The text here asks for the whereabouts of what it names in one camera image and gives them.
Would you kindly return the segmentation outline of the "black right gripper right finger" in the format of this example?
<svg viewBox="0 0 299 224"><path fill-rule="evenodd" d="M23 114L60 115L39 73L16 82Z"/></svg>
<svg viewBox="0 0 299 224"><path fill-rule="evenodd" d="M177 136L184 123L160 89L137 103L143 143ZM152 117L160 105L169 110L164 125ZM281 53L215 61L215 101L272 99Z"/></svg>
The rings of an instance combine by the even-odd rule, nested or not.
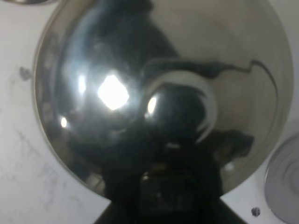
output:
<svg viewBox="0 0 299 224"><path fill-rule="evenodd" d="M222 224L220 169L213 152L194 143L169 143L168 223Z"/></svg>

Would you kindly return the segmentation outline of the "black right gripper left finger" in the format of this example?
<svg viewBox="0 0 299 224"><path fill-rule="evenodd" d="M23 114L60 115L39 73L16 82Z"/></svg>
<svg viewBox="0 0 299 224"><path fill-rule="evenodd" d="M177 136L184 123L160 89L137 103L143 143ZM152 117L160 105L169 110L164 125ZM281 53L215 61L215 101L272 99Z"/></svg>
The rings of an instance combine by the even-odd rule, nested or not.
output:
<svg viewBox="0 0 299 224"><path fill-rule="evenodd" d="M159 131L112 130L103 134L102 175L105 196L112 202L102 214L104 224L168 222L168 173Z"/></svg>

